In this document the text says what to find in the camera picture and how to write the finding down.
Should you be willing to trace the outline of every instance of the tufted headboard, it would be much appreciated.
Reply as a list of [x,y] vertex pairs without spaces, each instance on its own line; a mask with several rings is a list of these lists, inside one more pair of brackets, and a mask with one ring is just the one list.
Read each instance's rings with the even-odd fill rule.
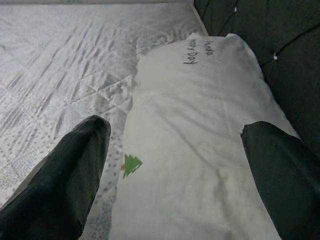
[[320,159],[320,0],[194,0],[212,36],[238,34],[273,95]]

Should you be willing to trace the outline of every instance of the bed sheet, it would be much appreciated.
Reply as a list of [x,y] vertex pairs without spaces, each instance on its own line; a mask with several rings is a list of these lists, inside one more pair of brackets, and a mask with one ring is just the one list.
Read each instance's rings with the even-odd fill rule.
[[139,55],[204,33],[186,3],[0,6],[0,206],[84,118],[110,121],[81,239],[107,239]]

